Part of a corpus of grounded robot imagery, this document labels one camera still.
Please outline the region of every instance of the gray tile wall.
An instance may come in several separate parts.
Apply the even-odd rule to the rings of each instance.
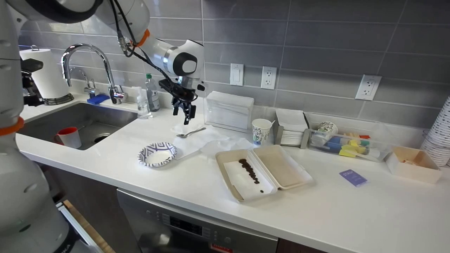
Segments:
[[[431,127],[450,94],[448,0],[148,0],[152,34],[204,44],[209,90],[252,96],[258,104]],[[127,86],[152,69],[126,59],[114,31],[96,17],[82,24],[30,23],[22,44],[62,51],[75,42],[105,49]],[[89,52],[75,63],[106,82]],[[245,86],[230,86],[230,63],[245,65]],[[276,90],[259,89],[262,66],[279,68]],[[355,100],[362,75],[382,75],[375,101]]]

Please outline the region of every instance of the white countertop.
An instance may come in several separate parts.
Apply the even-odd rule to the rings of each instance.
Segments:
[[[33,120],[68,105],[26,107],[23,117]],[[136,108],[133,104],[114,107]],[[316,184],[240,204],[206,156],[165,169],[147,169],[137,162],[147,145],[172,142],[176,135],[172,129],[179,122],[181,117],[164,110],[155,118],[131,122],[88,150],[24,135],[17,135],[17,142],[36,162],[325,252],[450,250],[450,170],[429,187],[397,180],[384,165],[287,149]],[[369,183],[353,187],[339,176],[346,169],[356,170]]]

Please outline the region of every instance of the stainless steel sink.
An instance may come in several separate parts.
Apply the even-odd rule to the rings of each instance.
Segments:
[[[20,134],[55,142],[57,132],[68,127],[78,127],[82,139],[81,149],[85,150],[137,118],[136,113],[75,104],[43,118],[27,121]]]

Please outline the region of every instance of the white plate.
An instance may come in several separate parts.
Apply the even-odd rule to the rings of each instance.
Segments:
[[[148,167],[161,167],[171,163],[176,155],[176,146],[169,142],[158,142],[141,150],[140,162]]]

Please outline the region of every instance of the cardboard box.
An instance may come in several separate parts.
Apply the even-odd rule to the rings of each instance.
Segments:
[[[427,184],[435,184],[443,174],[436,163],[421,149],[396,148],[387,165],[394,176]]]

